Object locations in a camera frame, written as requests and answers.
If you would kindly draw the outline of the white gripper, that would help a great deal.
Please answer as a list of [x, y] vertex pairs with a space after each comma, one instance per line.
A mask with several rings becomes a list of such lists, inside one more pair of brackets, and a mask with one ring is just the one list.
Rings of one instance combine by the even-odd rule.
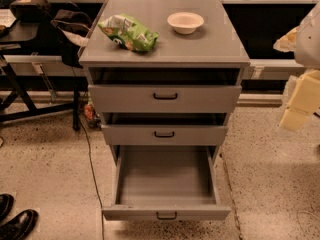
[[[296, 49], [297, 28], [277, 39], [273, 48], [280, 52], [294, 52]], [[299, 77], [290, 76], [283, 92], [284, 111], [280, 126], [295, 131], [304, 126], [320, 107], [320, 72], [307, 70]]]

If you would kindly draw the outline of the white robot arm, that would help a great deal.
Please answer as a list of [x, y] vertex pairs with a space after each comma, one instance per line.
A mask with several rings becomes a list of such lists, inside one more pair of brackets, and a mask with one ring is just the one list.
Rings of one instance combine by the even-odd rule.
[[293, 52], [295, 61], [306, 71], [297, 80], [280, 120], [284, 129], [300, 129], [320, 108], [320, 2], [301, 23], [278, 39], [273, 48]]

